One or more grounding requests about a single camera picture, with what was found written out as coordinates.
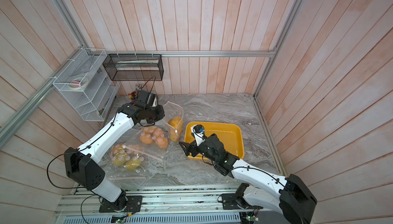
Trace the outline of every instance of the gray marble surface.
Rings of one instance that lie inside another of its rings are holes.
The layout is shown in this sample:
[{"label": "gray marble surface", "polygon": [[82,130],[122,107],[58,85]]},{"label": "gray marble surface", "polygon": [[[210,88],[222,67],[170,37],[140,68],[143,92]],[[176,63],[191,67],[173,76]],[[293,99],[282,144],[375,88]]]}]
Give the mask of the gray marble surface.
[{"label": "gray marble surface", "polygon": [[[268,172],[277,173],[266,136],[256,117],[252,96],[248,94],[190,94],[190,95],[159,95],[159,103],[167,101],[179,104],[184,110],[183,132],[180,141],[184,139],[184,130],[190,121],[211,121],[233,123],[242,130],[244,143],[244,160],[253,166]],[[118,97],[111,109],[109,118],[121,105],[130,102],[126,96]],[[127,131],[119,142],[126,142],[140,126]],[[102,166],[108,158],[103,159]],[[118,172],[111,172],[106,166],[107,174],[123,189],[142,186],[170,186],[196,184],[238,183],[237,179],[223,176],[214,168],[199,160],[188,159],[178,143],[170,142],[164,155],[164,161],[148,159],[144,165],[145,171],[139,177],[127,177]]]}]

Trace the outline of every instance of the ziplock bag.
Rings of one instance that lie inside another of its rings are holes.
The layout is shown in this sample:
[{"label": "ziplock bag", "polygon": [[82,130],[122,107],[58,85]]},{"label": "ziplock bag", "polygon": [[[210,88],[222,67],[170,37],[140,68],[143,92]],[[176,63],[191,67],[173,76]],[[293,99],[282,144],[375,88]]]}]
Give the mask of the ziplock bag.
[{"label": "ziplock bag", "polygon": [[162,107],[165,111],[165,117],[162,121],[164,121],[169,131],[169,138],[173,142],[178,142],[183,131],[183,108],[169,101]]}]

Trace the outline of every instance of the metal extrusion bar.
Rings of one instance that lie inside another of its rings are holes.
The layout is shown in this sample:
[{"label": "metal extrusion bar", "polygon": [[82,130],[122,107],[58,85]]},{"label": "metal extrusion bar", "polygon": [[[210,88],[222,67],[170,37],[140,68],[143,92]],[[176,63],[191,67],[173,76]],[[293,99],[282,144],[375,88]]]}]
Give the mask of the metal extrusion bar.
[{"label": "metal extrusion bar", "polygon": [[[238,184],[142,187],[126,190],[127,196],[143,196],[139,215],[164,213],[223,213],[244,210],[224,210],[219,202],[223,193],[235,193]],[[54,216],[75,216],[81,213],[82,201],[91,192],[77,189],[75,195],[65,195],[59,202]],[[87,199],[82,206],[83,215],[107,215],[99,213],[98,197]]]},{"label": "metal extrusion bar", "polygon": [[258,99],[259,92],[262,89],[262,87],[263,87],[263,85],[264,85],[264,83],[265,83],[265,81],[267,79],[267,76],[268,76],[270,70],[272,69],[272,66],[273,66],[273,64],[274,64],[274,62],[275,62],[275,60],[276,60],[276,58],[278,56],[278,53],[280,52],[280,50],[282,48],[281,47],[282,44],[285,42],[285,39],[287,39],[288,34],[289,34],[290,30],[292,29],[292,27],[294,25],[294,22],[296,21],[297,15],[299,14],[299,11],[302,8],[302,5],[304,4],[304,1],[305,0],[296,0],[295,1],[295,4],[294,4],[294,6],[293,6],[293,8],[291,10],[291,13],[290,13],[287,21],[285,22],[284,29],[283,29],[283,31],[282,31],[279,39],[278,39],[278,43],[277,43],[276,47],[275,47],[275,50],[276,50],[275,51],[275,55],[272,56],[272,58],[269,60],[267,66],[265,68],[265,71],[264,71],[261,79],[259,80],[257,89],[256,89],[256,91],[254,93],[255,99]]},{"label": "metal extrusion bar", "polygon": [[270,152],[272,153],[273,160],[276,163],[278,173],[281,175],[288,176],[287,171],[285,170],[284,164],[281,161],[280,154],[277,151],[277,146],[274,143],[274,138],[272,136],[272,133],[270,132],[268,123],[266,122],[265,116],[262,113],[262,109],[259,106],[258,101],[256,101],[255,99],[253,100],[253,103],[254,103],[254,108],[255,108],[255,112],[257,114],[259,123],[261,124],[263,132],[266,134],[266,140],[268,142]]},{"label": "metal extrusion bar", "polygon": [[14,136],[14,134],[22,127],[22,125],[27,121],[27,119],[33,114],[35,109],[46,99],[46,97],[54,89],[53,81],[58,74],[63,71],[63,69],[72,61],[81,49],[76,49],[71,55],[70,59],[66,61],[61,68],[54,73],[47,81],[42,85],[42,87],[28,99],[4,125],[0,130],[0,149]]},{"label": "metal extrusion bar", "polygon": [[160,54],[161,57],[273,57],[273,50],[259,51],[106,51],[107,54]]},{"label": "metal extrusion bar", "polygon": [[76,40],[78,41],[78,43],[83,47],[87,47],[87,43],[86,43],[85,38],[83,37],[81,31],[79,30],[78,26],[76,25],[76,22],[72,18],[71,14],[68,11],[63,0],[52,0],[52,2],[56,6],[56,8],[59,10],[60,14],[63,15],[63,18],[66,21],[66,24],[70,27],[71,31],[74,33],[74,36],[75,36]]}]

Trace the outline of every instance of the black cable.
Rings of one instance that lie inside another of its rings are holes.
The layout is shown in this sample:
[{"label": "black cable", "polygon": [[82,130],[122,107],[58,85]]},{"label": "black cable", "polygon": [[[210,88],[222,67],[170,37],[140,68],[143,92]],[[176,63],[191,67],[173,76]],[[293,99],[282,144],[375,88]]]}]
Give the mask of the black cable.
[{"label": "black cable", "polygon": [[205,162],[204,160],[203,160],[203,155],[202,155],[202,162],[204,162],[204,163],[207,163],[207,164],[209,164],[209,165],[212,165],[213,166],[213,164],[212,163],[209,163],[209,162]]},{"label": "black cable", "polygon": [[255,169],[255,170],[258,170],[258,171],[263,172],[263,173],[267,174],[268,176],[272,177],[276,181],[276,183],[280,183],[280,185],[282,185],[285,188],[285,186],[280,182],[279,179],[274,178],[271,174],[269,174],[268,172],[266,172],[262,169],[256,169],[256,168],[250,168],[250,167],[244,167],[244,166],[236,167],[236,168],[233,168],[232,170],[234,170],[234,169]]},{"label": "black cable", "polygon": [[[255,170],[258,170],[258,171],[263,172],[263,173],[267,174],[268,176],[272,177],[276,181],[276,183],[280,183],[280,185],[282,185],[282,187],[285,188],[285,186],[278,179],[274,178],[271,174],[269,174],[268,172],[265,172],[262,169],[256,169],[256,168],[251,168],[251,167],[243,167],[243,166],[233,168],[232,170],[234,170],[234,169],[255,169]],[[289,195],[291,195],[293,200],[296,200],[296,198],[293,196],[293,194],[290,191],[288,191],[288,193],[289,193]]]},{"label": "black cable", "polygon": [[83,203],[86,201],[86,199],[88,199],[89,197],[86,197],[85,200],[83,200],[82,203],[81,203],[81,215],[82,215],[83,220],[84,220],[87,224],[90,224],[90,223],[88,223],[88,222],[85,220],[85,217],[83,216],[83,213],[82,213],[82,204],[83,204]]},{"label": "black cable", "polygon": [[58,157],[60,157],[60,156],[69,155],[69,154],[74,154],[74,153],[79,153],[79,152],[81,152],[81,151],[83,151],[83,150],[86,150],[87,148],[90,148],[90,146],[91,146],[92,144],[94,144],[99,138],[101,138],[106,132],[108,132],[108,130],[109,130],[112,126],[114,126],[113,123],[115,122],[116,115],[117,115],[117,113],[115,113],[115,117],[113,118],[113,121],[111,122],[111,126],[109,126],[109,128],[108,128],[103,134],[101,134],[100,137],[96,138],[96,139],[95,139],[92,143],[90,143],[87,147],[83,148],[82,150],[76,151],[76,152],[60,154],[60,155],[58,155],[57,157],[53,158],[53,159],[48,163],[48,166],[46,167],[46,176],[48,177],[48,180],[49,180],[49,182],[52,184],[52,186],[57,187],[57,188],[60,188],[60,189],[77,189],[77,188],[84,188],[84,187],[59,187],[59,186],[55,185],[55,184],[51,181],[51,179],[50,179],[50,177],[49,177],[49,165],[50,165],[56,158],[58,158]]}]

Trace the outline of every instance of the robotic arm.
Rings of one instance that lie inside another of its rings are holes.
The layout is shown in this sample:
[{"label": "robotic arm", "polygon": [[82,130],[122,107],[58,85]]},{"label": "robotic arm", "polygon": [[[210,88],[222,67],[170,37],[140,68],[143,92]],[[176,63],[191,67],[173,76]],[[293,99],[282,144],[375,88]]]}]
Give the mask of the robotic arm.
[{"label": "robotic arm", "polygon": [[205,136],[202,125],[191,127],[192,143],[179,142],[186,156],[201,154],[211,160],[213,167],[224,176],[242,183],[235,193],[235,204],[243,209],[265,207],[279,212],[292,224],[309,224],[317,203],[303,181],[294,174],[288,178],[254,167],[227,152],[216,134]]},{"label": "robotic arm", "polygon": [[70,147],[66,150],[64,162],[67,176],[103,197],[103,204],[110,212],[124,211],[127,204],[125,191],[105,177],[98,162],[112,144],[135,124],[146,120],[148,124],[143,126],[152,126],[163,117],[164,109],[157,104],[157,96],[140,90],[137,99],[120,107],[115,117],[93,138],[77,149]]}]

